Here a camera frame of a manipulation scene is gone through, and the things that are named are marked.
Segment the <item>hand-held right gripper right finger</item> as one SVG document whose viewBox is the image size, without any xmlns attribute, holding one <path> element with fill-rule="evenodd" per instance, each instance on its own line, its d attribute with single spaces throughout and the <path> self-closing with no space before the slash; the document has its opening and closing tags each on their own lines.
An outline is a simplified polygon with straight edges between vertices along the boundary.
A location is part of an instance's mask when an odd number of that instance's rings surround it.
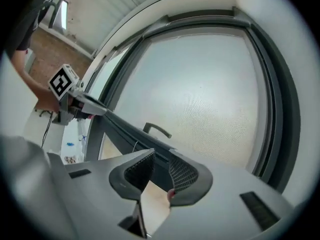
<svg viewBox="0 0 320 240">
<path fill-rule="evenodd" d="M 169 173 L 175 195 L 154 240 L 252 240 L 293 212 L 280 193 L 243 168 L 173 155 Z"/>
</svg>

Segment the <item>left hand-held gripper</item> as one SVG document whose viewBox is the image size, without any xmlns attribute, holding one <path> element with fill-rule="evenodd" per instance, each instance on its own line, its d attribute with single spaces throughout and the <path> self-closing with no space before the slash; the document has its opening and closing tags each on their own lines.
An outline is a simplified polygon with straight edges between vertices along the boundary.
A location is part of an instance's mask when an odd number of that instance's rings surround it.
<svg viewBox="0 0 320 240">
<path fill-rule="evenodd" d="M 59 104 L 59 111 L 52 123 L 67 125 L 75 119 L 69 110 L 73 99 L 83 103 L 83 113 L 103 116 L 107 112 L 107 107 L 102 102 L 84 92 L 83 85 L 83 81 L 69 64 L 63 64 L 48 81 L 49 89 Z"/>
</svg>

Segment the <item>person's left hand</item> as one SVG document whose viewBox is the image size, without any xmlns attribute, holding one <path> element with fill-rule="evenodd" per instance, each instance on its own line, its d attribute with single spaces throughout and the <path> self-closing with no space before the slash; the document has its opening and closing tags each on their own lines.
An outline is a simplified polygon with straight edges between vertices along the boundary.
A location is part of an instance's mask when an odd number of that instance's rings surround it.
<svg viewBox="0 0 320 240">
<path fill-rule="evenodd" d="M 73 115 L 74 119 L 77 120 L 86 120 L 86 119 L 92 119 L 94 115 L 88 114 L 82 111 L 84 106 L 84 103 L 78 101 L 77 99 L 73 99 L 70 103 L 68 109 Z"/>
</svg>

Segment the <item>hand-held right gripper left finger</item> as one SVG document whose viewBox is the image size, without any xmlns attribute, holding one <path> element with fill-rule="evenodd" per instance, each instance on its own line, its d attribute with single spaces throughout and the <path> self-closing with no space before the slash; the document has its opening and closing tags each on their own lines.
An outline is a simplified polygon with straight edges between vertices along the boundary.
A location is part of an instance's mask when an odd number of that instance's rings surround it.
<svg viewBox="0 0 320 240">
<path fill-rule="evenodd" d="M 48 157 L 78 240 L 147 238 L 141 195 L 154 172 L 154 149 L 69 165 Z"/>
</svg>

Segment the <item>person's right hand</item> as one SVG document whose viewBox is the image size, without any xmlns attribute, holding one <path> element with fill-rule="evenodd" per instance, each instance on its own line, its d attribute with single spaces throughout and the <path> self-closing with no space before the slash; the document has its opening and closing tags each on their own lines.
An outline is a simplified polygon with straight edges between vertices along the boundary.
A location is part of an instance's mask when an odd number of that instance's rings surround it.
<svg viewBox="0 0 320 240">
<path fill-rule="evenodd" d="M 170 200 L 175 195 L 172 188 L 163 190 L 149 181 L 141 195 L 141 207 L 145 229 L 148 237 L 152 237 L 170 214 Z"/>
</svg>

